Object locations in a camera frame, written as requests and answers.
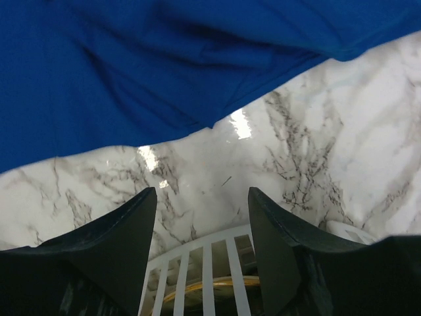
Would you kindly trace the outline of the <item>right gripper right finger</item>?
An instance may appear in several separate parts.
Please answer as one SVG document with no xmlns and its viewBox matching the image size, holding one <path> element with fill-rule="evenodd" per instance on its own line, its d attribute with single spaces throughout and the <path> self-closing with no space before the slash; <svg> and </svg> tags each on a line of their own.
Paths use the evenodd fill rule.
<svg viewBox="0 0 421 316">
<path fill-rule="evenodd" d="M 419 236 L 352 242 L 254 187 L 248 206 L 267 315 L 420 314 Z"/>
</svg>

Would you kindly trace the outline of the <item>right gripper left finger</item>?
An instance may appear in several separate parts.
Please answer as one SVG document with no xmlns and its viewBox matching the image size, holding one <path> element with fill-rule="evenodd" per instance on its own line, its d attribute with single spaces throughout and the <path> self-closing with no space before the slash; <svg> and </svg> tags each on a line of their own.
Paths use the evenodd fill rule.
<svg viewBox="0 0 421 316">
<path fill-rule="evenodd" d="M 1 252 L 2 315 L 137 315 L 157 194 L 37 247 Z"/>
</svg>

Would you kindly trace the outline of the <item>blue printed t shirt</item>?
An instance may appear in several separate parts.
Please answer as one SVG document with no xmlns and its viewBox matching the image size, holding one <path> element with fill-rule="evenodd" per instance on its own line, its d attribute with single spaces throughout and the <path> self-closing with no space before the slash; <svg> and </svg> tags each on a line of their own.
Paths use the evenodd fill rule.
<svg viewBox="0 0 421 316">
<path fill-rule="evenodd" d="M 2 1 L 1 170 L 183 138 L 419 29 L 419 1 Z"/>
</svg>

